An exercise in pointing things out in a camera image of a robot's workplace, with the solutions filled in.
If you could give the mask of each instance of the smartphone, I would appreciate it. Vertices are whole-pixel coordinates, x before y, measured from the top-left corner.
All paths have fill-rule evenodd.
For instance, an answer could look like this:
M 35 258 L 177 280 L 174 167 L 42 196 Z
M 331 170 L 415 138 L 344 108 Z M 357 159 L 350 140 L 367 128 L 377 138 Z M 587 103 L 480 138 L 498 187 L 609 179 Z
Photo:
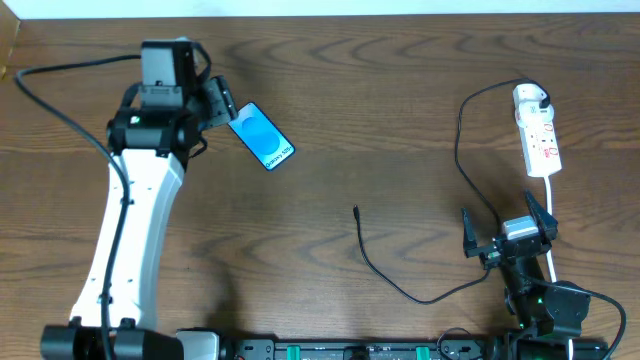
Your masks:
M 268 171 L 278 167 L 296 151 L 289 139 L 253 102 L 238 111 L 238 117 L 229 122 L 229 127 Z

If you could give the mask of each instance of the white wall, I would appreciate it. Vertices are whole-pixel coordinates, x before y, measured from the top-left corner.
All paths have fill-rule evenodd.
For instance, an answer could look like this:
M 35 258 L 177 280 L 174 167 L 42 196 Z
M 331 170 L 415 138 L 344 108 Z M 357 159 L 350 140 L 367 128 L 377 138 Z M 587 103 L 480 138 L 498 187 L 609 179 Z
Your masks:
M 640 0 L 4 0 L 21 19 L 640 12 Z

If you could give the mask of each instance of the green terminal block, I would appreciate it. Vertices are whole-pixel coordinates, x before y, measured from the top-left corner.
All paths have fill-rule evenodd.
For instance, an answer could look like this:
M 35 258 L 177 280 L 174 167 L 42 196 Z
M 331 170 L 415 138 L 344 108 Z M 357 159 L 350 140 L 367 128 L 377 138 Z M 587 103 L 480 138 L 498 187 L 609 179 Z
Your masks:
M 429 348 L 424 346 L 418 346 L 416 348 L 416 360 L 429 360 Z
M 287 360 L 300 360 L 300 346 L 287 347 Z

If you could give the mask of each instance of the black wire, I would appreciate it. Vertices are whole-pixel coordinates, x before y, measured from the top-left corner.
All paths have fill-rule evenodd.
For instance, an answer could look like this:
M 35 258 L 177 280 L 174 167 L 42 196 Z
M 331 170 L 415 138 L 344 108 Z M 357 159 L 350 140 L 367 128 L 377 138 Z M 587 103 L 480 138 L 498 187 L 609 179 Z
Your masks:
M 446 355 L 445 353 L 443 353 L 443 352 L 442 352 L 442 348 L 441 348 L 441 346 L 440 346 L 440 343 L 442 342 L 442 340 L 444 339 L 444 337 L 445 337 L 445 336 L 447 336 L 447 335 L 448 335 L 450 332 L 452 332 L 452 331 L 462 331 L 462 332 L 467 333 L 467 335 L 469 335 L 469 336 L 473 336 L 473 335 L 471 335 L 471 333 L 470 333 L 470 332 L 468 332 L 468 331 L 467 331 L 467 329 L 465 329 L 465 328 L 461 328 L 461 327 L 451 328 L 451 329 L 448 329 L 447 331 L 443 332 L 443 333 L 442 333 L 442 335 L 440 335 L 440 337 L 438 338 L 438 341 L 436 341 L 436 351 L 438 352 L 438 354 L 440 354 L 440 355 L 444 356 L 444 357 L 445 357 L 445 358 L 447 358 L 448 360 L 453 360 L 453 359 L 452 359 L 452 358 L 450 358 L 448 355 Z M 482 345 L 480 345 L 480 343 L 478 343 L 476 340 L 473 340 L 473 342 L 474 342 L 474 343 L 476 343 L 476 345 L 478 345 L 478 347 L 480 347 L 480 349 L 482 349 L 482 348 L 483 348 L 483 346 L 482 346 Z
M 618 333 L 616 334 L 615 339 L 611 343 L 611 346 L 609 347 L 609 350 L 606 352 L 606 354 L 604 355 L 602 360 L 607 360 L 607 359 L 611 358 L 611 355 L 613 354 L 613 352 L 616 350 L 616 348 L 620 344 L 620 341 L 622 340 L 622 336 L 624 335 L 624 330 L 627 327 L 627 313 L 624 311 L 624 308 L 622 307 L 622 305 L 620 305 L 619 302 L 617 302 L 614 299 L 608 297 L 607 295 L 600 294 L 600 293 L 597 293 L 595 291 L 586 290 L 586 289 L 580 289 L 580 288 L 574 288 L 574 287 L 571 287 L 571 286 L 559 285 L 557 283 L 550 283 L 548 281 L 543 281 L 543 280 L 538 280 L 538 279 L 532 278 L 530 276 L 527 276 L 527 275 L 519 273 L 519 272 L 516 272 L 516 274 L 518 274 L 518 276 L 520 276 L 521 278 L 523 278 L 523 279 L 525 279 L 527 281 L 530 281 L 530 282 L 532 282 L 532 283 L 534 283 L 536 285 L 539 285 L 539 286 L 545 286 L 545 287 L 548 287 L 548 288 L 561 289 L 561 290 L 566 290 L 566 291 L 573 291 L 573 292 L 578 293 L 578 294 L 593 296 L 595 298 L 598 298 L 600 300 L 604 300 L 604 301 L 610 303 L 611 305 L 615 306 L 616 309 L 618 309 L 618 312 L 620 313 L 620 327 L 618 328 Z
M 109 258 L 107 260 L 107 267 L 105 269 L 104 274 L 104 282 L 102 284 L 102 293 L 100 294 L 100 305 L 101 305 L 101 336 L 102 343 L 105 352 L 105 358 L 113 359 L 115 354 L 113 352 L 113 348 L 111 347 L 111 343 L 109 341 L 109 288 L 111 287 L 111 275 L 113 274 L 113 267 L 115 263 L 116 253 L 118 251 L 118 245 L 120 243 L 120 237 L 122 235 L 122 229 L 124 227 L 124 220 L 127 216 L 127 209 L 129 208 L 129 182 L 127 180 L 126 175 L 120 168 L 120 166 L 116 163 L 116 161 L 111 157 L 111 153 L 96 139 L 93 135 L 91 135 L 87 130 L 85 130 L 80 124 L 73 121 L 67 115 L 63 114 L 53 106 L 49 105 L 47 102 L 36 96 L 29 88 L 25 85 L 23 81 L 23 77 L 31 74 L 39 74 L 51 71 L 59 71 L 59 70 L 67 70 L 67 69 L 77 69 L 88 66 L 97 66 L 103 64 L 109 64 L 117 61 L 123 60 L 132 60 L 132 59 L 140 59 L 140 55 L 124 55 L 124 56 L 116 56 L 112 58 L 102 59 L 102 60 L 92 60 L 82 63 L 76 64 L 64 64 L 64 65 L 55 65 L 55 66 L 43 66 L 31 69 L 20 70 L 14 77 L 14 81 L 18 88 L 31 100 L 33 100 L 36 104 L 40 105 L 42 108 L 50 112 L 51 114 L 57 116 L 67 124 L 71 129 L 80 134 L 85 140 L 87 140 L 91 145 L 93 145 L 98 152 L 104 156 L 109 164 L 113 167 L 116 174 L 118 174 L 118 178 L 122 183 L 122 207 L 120 209 L 120 216 L 118 217 L 118 224 L 116 225 L 116 231 L 113 237 L 113 243 L 111 244 L 111 251 L 109 252 Z
M 496 210 L 496 208 L 493 206 L 493 204 L 484 196 L 484 194 L 482 194 L 482 192 L 480 191 L 480 189 L 478 189 L 478 187 L 473 183 L 473 181 L 471 181 L 471 179 L 469 178 L 469 176 L 467 176 L 467 173 L 464 172 L 464 170 L 462 170 L 462 166 L 460 166 L 460 162 L 458 161 L 458 147 L 460 145 L 460 134 L 462 133 L 462 111 L 464 110 L 464 106 L 467 104 L 467 102 L 469 102 L 469 100 L 473 99 L 474 97 L 489 91 L 489 90 L 493 90 L 495 88 L 504 86 L 504 85 L 509 85 L 509 84 L 514 84 L 514 83 L 531 83 L 531 84 L 535 84 L 537 86 L 540 87 L 540 89 L 542 89 L 542 91 L 544 91 L 547 94 L 547 97 L 544 98 L 542 100 L 542 102 L 540 103 L 540 107 L 541 108 L 546 108 L 549 106 L 549 103 L 551 102 L 551 95 L 549 95 L 549 92 L 547 92 L 542 86 L 540 86 L 540 84 L 538 84 L 536 81 L 529 79 L 527 77 L 523 77 L 523 78 L 519 78 L 519 79 L 513 79 L 513 80 L 508 80 L 508 81 L 503 81 L 501 83 L 498 84 L 494 84 L 491 85 L 489 87 L 486 87 L 480 91 L 476 91 L 475 93 L 469 95 L 463 102 L 462 105 L 460 105 L 460 112 L 458 113 L 458 132 L 456 134 L 456 141 L 455 141 L 455 145 L 454 145 L 454 159 L 456 162 L 456 167 L 458 168 L 458 170 L 460 171 L 460 173 L 462 174 L 462 176 L 464 177 L 464 179 L 467 181 L 467 183 L 469 184 L 469 186 L 471 186 L 471 188 L 473 189 L 473 191 L 475 191 L 475 193 L 480 197 L 480 200 L 482 200 L 482 202 L 484 203 L 484 205 L 489 209 L 489 211 L 491 211 L 491 213 L 493 214 L 493 217 L 496 221 L 496 236 L 500 235 L 501 232 L 501 227 L 502 227 L 502 221 L 500 220 L 500 215 L 498 214 L 498 211 Z
M 129 107 L 133 104 L 133 100 L 138 95 L 138 89 L 142 85 L 142 82 L 133 83 L 125 90 L 124 95 L 122 95 L 122 101 L 120 102 L 120 107 Z
M 456 288 L 453 288 L 449 291 L 447 291 L 446 293 L 432 299 L 432 300 L 419 300 L 416 299 L 415 297 L 409 295 L 406 291 L 402 290 L 398 285 L 396 285 L 393 281 L 391 281 L 388 277 L 386 277 L 383 273 L 380 272 L 380 270 L 378 270 L 375 266 L 373 266 L 373 264 L 371 263 L 371 261 L 369 260 L 369 257 L 367 256 L 366 251 L 364 250 L 364 241 L 362 240 L 362 230 L 360 227 L 360 210 L 358 209 L 358 205 L 353 207 L 353 216 L 356 219 L 356 226 L 358 228 L 358 243 L 360 244 L 360 252 L 362 253 L 362 258 L 364 259 L 364 262 L 367 264 L 367 266 L 369 266 L 369 268 L 371 269 L 371 271 L 373 271 L 376 275 L 380 276 L 384 281 L 386 281 L 389 285 L 391 285 L 394 289 L 396 289 L 400 294 L 404 295 L 404 297 L 406 297 L 407 299 L 413 301 L 416 304 L 420 304 L 420 305 L 431 305 L 434 303 L 437 303 L 438 301 L 453 295 L 455 293 L 457 293 L 460 290 L 464 290 L 468 287 L 471 287 L 473 285 L 479 284 L 481 282 L 483 282 L 484 280 L 486 280 L 489 277 L 489 273 L 491 272 L 491 269 L 487 270 L 487 272 L 480 278 L 477 280 L 473 280 L 471 282 L 468 282 L 464 285 L 460 285 Z
M 200 143 L 202 144 L 202 147 L 196 150 L 196 152 L 194 152 L 193 155 L 189 156 L 189 159 L 193 159 L 194 157 L 202 154 L 207 150 L 207 147 L 209 147 L 209 142 L 207 141 L 207 139 L 204 138 L 204 136 L 202 136 L 202 134 L 200 134 Z

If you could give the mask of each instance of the power strip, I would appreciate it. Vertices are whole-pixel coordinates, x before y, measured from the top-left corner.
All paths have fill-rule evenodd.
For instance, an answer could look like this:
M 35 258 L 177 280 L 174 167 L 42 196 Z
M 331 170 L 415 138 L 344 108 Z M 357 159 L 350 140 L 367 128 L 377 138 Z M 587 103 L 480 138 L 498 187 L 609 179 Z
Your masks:
M 540 101 L 546 97 L 535 84 L 518 85 L 513 90 L 516 123 L 520 127 L 527 175 L 531 177 L 546 177 L 562 169 L 553 126 L 553 105 L 540 108 Z

